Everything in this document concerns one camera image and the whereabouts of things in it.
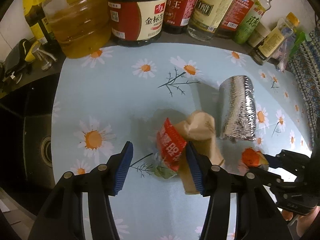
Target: red plastic wrapper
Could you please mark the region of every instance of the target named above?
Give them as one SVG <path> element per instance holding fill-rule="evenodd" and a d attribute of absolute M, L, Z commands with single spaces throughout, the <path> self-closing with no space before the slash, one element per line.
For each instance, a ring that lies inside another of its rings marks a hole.
<path fill-rule="evenodd" d="M 157 145 L 162 161 L 169 169 L 178 171 L 179 159 L 186 144 L 187 142 L 167 118 L 157 133 Z"/>

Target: brown paper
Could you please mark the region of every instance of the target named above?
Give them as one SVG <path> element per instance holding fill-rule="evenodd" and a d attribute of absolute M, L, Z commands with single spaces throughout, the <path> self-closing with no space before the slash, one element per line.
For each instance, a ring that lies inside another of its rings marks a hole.
<path fill-rule="evenodd" d="M 214 118 L 201 111 L 194 111 L 187 120 L 174 125 L 178 133 L 186 140 L 192 141 L 198 153 L 209 157 L 212 165 L 222 165 L 224 159 L 216 145 Z M 193 183 L 185 151 L 179 161 L 178 174 L 186 194 L 199 194 Z"/>

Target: yellow bottle cap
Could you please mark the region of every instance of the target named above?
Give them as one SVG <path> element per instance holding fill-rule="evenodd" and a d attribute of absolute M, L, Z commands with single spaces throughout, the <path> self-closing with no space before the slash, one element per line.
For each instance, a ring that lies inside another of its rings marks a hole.
<path fill-rule="evenodd" d="M 300 21 L 298 20 L 298 18 L 292 13 L 288 13 L 287 15 L 287 19 L 295 26 L 297 27 L 300 23 Z"/>

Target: patterned cloth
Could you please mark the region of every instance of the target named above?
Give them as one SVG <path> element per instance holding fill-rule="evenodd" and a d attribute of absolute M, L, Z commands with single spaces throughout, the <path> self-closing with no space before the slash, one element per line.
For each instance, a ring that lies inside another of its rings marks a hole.
<path fill-rule="evenodd" d="M 304 41 L 288 65 L 295 76 L 305 102 L 311 145 L 314 145 L 316 121 L 320 116 L 320 21 L 309 34 L 311 41 Z"/>

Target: aluminum foil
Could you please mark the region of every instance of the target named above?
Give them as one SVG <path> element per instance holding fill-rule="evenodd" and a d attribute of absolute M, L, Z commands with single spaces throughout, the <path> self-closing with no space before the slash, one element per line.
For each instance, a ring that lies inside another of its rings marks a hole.
<path fill-rule="evenodd" d="M 220 138 L 255 141 L 256 104 L 253 85 L 244 75 L 226 79 L 219 88 Z"/>

